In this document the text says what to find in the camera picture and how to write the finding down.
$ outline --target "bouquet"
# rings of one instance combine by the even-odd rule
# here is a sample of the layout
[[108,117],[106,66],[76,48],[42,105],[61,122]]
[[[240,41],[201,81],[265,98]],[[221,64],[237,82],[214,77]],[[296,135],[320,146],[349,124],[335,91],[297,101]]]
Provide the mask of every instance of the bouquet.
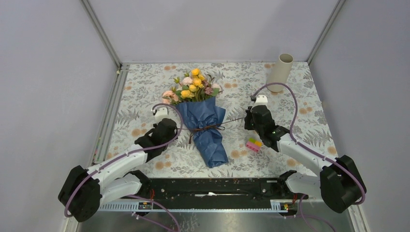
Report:
[[222,92],[214,78],[203,75],[199,69],[184,74],[184,79],[174,78],[179,87],[172,87],[162,95],[162,102],[175,105],[185,126],[209,168],[228,162],[219,125],[225,117],[225,109],[215,105],[215,97]]

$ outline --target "blue wrapping paper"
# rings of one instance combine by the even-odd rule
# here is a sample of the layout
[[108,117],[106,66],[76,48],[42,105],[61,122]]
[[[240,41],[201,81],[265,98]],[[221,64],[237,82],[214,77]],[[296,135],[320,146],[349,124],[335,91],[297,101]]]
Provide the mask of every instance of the blue wrapping paper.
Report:
[[[206,101],[183,102],[176,105],[176,108],[181,113],[185,126],[189,129],[220,124],[225,117],[225,109],[215,105],[215,97]],[[225,148],[222,145],[222,135],[217,129],[191,132],[194,133],[192,138],[196,148],[209,168],[228,162]]]

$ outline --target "building block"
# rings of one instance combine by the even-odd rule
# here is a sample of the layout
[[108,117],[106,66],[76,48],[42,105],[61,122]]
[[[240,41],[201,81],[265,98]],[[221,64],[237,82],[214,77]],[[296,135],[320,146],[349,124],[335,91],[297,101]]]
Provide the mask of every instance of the building block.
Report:
[[251,142],[247,142],[246,147],[251,149],[252,151],[256,151],[256,152],[258,152],[261,149],[260,146],[257,146],[256,144],[251,143]]
[[254,144],[257,145],[258,147],[261,147],[263,145],[263,143],[259,141],[255,141]]

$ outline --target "pink toy block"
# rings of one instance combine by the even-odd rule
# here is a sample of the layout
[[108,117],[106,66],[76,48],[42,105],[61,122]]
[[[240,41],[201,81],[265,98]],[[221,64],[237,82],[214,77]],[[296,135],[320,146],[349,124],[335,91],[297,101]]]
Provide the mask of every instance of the pink toy block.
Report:
[[252,151],[256,151],[256,152],[258,152],[259,149],[261,149],[259,146],[257,146],[257,145],[254,144],[254,143],[251,143],[251,142],[247,142],[247,143],[246,143],[246,147],[249,148],[249,149],[251,149]]

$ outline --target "robotic arm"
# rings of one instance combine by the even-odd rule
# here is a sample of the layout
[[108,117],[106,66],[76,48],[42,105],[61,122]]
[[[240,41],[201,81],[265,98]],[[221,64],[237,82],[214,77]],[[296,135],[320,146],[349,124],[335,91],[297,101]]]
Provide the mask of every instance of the robotic arm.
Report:
[[159,156],[166,146],[146,152],[139,151],[131,154],[131,151],[164,144],[176,136],[177,129],[176,123],[168,118],[166,108],[160,108],[155,113],[155,120],[157,124],[154,124],[154,128],[135,140],[135,144],[122,156],[112,157],[87,169],[76,166],[70,171],[59,194],[59,201],[63,205],[68,203],[77,186],[87,176],[97,171],[81,186],[70,202],[69,211],[78,222],[89,219],[100,205],[127,195],[140,195],[141,186],[149,186],[150,180],[142,172],[129,172],[129,170]]
[[[265,146],[294,158],[316,174],[316,176],[309,176],[290,171],[281,175],[279,179],[285,182],[289,191],[322,198],[329,208],[338,213],[342,213],[360,199],[361,192],[355,182],[344,171],[328,161],[328,159],[333,160],[347,169],[366,192],[353,160],[346,155],[340,158],[321,159],[301,147],[292,139],[287,128],[275,124],[266,104],[267,97],[259,95],[255,99],[254,106],[248,107],[245,129],[255,130]],[[312,146],[305,146],[319,154],[324,154]]]

